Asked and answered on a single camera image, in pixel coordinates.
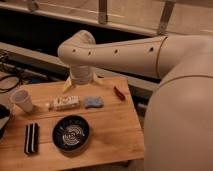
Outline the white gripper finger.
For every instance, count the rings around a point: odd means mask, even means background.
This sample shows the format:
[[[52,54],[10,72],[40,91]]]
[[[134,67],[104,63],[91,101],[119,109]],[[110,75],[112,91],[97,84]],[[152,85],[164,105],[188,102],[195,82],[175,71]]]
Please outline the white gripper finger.
[[[73,86],[73,81],[71,77],[68,77],[63,85],[62,92],[63,93],[67,92],[72,86]]]
[[[95,82],[95,83],[97,83],[97,84],[99,84],[99,85],[102,85],[102,84],[103,84],[102,79],[99,78],[99,77],[96,75],[95,72],[93,73],[93,82]]]

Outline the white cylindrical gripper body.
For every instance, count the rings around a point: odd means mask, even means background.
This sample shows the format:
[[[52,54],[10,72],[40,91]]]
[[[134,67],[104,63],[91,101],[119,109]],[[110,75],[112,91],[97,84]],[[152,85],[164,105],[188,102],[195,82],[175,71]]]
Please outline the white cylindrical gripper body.
[[[72,66],[70,68],[71,80],[77,85],[88,84],[92,80],[93,72],[89,66]]]

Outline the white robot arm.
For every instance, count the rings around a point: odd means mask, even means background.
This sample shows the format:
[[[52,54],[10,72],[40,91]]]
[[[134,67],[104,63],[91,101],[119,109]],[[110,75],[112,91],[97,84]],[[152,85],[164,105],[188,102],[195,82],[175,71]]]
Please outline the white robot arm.
[[[59,46],[58,56],[70,66],[159,78],[144,122],[145,171],[213,171],[213,36],[97,44],[82,30]]]

